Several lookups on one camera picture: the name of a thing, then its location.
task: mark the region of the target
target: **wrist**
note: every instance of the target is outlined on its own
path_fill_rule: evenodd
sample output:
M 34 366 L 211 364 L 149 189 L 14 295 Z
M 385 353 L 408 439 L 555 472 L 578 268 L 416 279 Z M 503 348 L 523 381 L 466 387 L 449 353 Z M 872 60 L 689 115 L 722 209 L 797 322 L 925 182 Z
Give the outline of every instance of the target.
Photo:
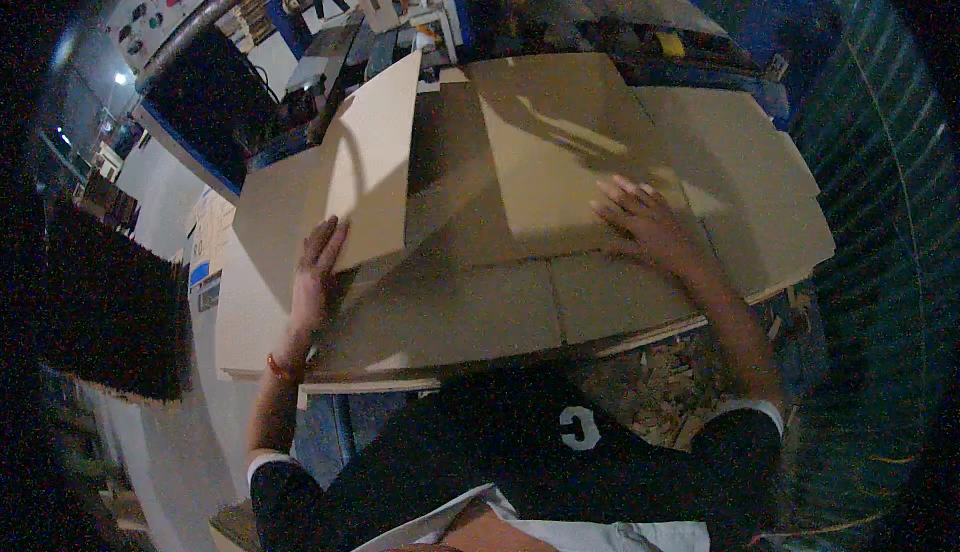
M 288 325 L 280 349 L 273 354 L 276 364 L 286 371 L 300 373 L 306 366 L 306 357 L 313 346 L 313 330 L 305 326 Z
M 704 263 L 684 268 L 677 273 L 683 288 L 698 304 L 710 305 L 719 298 L 737 298 L 733 287 L 727 283 L 723 270 L 716 263 Z

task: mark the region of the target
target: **bracelet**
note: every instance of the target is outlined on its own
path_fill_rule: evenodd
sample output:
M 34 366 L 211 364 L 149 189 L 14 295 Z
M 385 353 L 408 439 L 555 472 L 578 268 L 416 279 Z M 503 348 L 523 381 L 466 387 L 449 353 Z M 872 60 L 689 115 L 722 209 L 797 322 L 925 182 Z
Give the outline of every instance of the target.
M 277 360 L 274 359 L 273 354 L 267 354 L 267 366 L 270 367 L 270 372 L 273 373 L 273 376 L 283 385 L 295 388 L 300 386 L 301 382 L 304 381 L 304 379 L 295 378 L 293 373 L 281 368 L 281 366 L 277 364 Z

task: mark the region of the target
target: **wooden board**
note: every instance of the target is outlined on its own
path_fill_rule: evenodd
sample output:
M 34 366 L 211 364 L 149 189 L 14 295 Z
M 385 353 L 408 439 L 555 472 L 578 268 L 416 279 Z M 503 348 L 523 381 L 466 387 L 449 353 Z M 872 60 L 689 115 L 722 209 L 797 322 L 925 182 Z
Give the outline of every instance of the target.
M 233 228 L 226 234 L 223 260 L 214 338 L 217 374 L 230 378 L 229 370 L 259 373 L 281 341 L 290 298 L 281 302 L 274 295 Z
M 546 262 L 459 270 L 408 259 L 336 319 L 316 373 L 430 369 L 556 348 Z
M 611 237 L 590 201 L 612 173 L 654 186 L 689 214 L 653 121 L 606 54 L 500 58 L 466 73 L 510 231 L 537 255 L 598 249 Z
M 834 255 L 816 180 L 743 92 L 638 87 L 726 273 L 749 296 Z
M 288 311 L 235 237 L 226 254 L 216 366 L 222 378 L 255 378 Z M 362 377 L 556 348 L 557 317 L 546 262 L 459 270 L 415 255 L 342 310 L 317 371 Z
M 652 330 L 697 314 L 676 283 L 598 252 L 554 258 L 550 274 L 570 344 Z
M 284 305 L 304 238 L 330 215 L 352 223 L 338 271 L 403 249 L 420 62 L 409 54 L 348 96 L 318 147 L 246 177 L 233 228 Z

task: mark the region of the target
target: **right hand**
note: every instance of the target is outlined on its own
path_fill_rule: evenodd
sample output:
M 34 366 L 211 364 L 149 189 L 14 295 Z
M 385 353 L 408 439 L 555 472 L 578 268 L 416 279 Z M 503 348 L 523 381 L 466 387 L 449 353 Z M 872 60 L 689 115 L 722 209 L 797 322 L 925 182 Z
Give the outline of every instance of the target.
M 610 247 L 610 252 L 682 281 L 707 264 L 700 246 L 674 215 L 663 195 L 646 183 L 637 185 L 615 174 L 597 181 L 605 195 L 592 201 L 601 219 L 630 237 Z

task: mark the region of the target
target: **forearm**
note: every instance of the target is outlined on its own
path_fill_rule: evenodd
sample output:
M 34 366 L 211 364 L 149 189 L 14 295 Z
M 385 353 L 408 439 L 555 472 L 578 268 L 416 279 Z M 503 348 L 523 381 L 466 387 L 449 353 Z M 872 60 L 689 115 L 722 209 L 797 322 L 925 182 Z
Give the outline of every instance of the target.
M 291 331 L 273 357 L 282 369 L 298 374 L 303 369 L 310 344 L 309 334 Z M 247 452 L 261 449 L 290 450 L 297 427 L 298 389 L 293 384 L 284 383 L 269 366 L 264 367 L 247 429 Z
M 746 394 L 783 406 L 780 373 L 773 347 L 750 307 L 713 264 L 690 270 L 681 278 L 700 306 L 724 352 L 727 366 Z

